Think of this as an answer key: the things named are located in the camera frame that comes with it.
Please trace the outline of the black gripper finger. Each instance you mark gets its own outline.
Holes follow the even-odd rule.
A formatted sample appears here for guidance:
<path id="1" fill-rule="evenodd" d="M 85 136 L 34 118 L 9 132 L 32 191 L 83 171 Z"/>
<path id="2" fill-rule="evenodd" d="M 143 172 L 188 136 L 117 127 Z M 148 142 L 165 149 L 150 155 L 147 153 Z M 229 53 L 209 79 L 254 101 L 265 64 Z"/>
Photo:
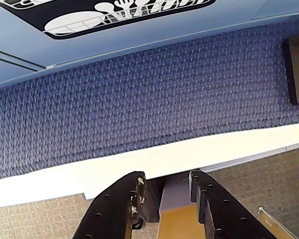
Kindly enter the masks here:
<path id="1" fill-rule="evenodd" d="M 272 233 L 209 174 L 189 173 L 190 199 L 207 239 L 270 239 Z"/>
<path id="2" fill-rule="evenodd" d="M 142 171 L 121 177 L 90 204 L 75 239 L 129 239 L 145 223 L 159 222 L 163 179 L 146 179 Z"/>

